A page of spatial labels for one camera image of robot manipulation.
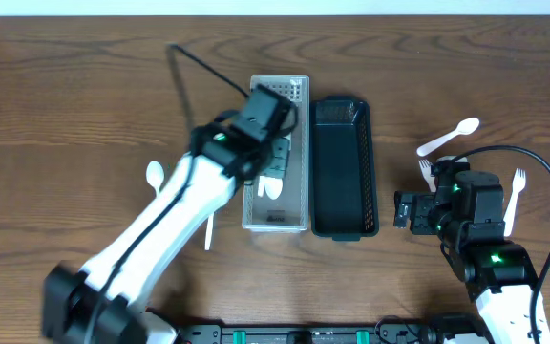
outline white plastic fork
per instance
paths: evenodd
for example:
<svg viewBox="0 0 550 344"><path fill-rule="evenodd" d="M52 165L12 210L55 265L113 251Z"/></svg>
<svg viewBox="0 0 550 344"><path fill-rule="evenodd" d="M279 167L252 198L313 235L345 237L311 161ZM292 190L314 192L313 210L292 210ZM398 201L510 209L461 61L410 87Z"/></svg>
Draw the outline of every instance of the white plastic fork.
<svg viewBox="0 0 550 344"><path fill-rule="evenodd" d="M434 177L431 176L430 166L432 166L432 164L425 159L422 159L419 161L419 168L421 168L421 175L424 176L426 183L428 183L430 192L436 192L436 185L434 184Z"/></svg>
<svg viewBox="0 0 550 344"><path fill-rule="evenodd" d="M508 201L506 212L504 213L504 236L510 236L513 234L513 222L515 221L515 210L517 209L517 199L519 192L525 188L525 171L518 168L515 171L515 177L513 178L513 192L511 193L511 199Z"/></svg>

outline brown table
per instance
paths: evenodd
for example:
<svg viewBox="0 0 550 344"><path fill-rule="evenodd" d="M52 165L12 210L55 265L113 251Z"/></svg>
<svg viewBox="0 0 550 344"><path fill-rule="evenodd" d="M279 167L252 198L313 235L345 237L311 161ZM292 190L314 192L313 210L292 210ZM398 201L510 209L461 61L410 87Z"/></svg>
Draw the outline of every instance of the brown table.
<svg viewBox="0 0 550 344"><path fill-rule="evenodd" d="M381 230L359 243L251 234L237 195L217 217L213 249L203 251L202 228L168 269L157 307L228 324L473 312L437 239L391 225L393 192L426 189L415 148L468 117L480 129L431 159L506 143L550 161L550 17L0 18L0 343L36 341L44 277L111 243L153 197L148 161L173 166L184 152L163 53L173 40L244 87L254 74L309 75L313 99L365 98ZM180 61L197 124L242 106ZM515 168L527 170L514 240L540 270L548 175L513 153L472 163L500 175L507 199ZM543 293L550 325L550 273Z"/></svg>

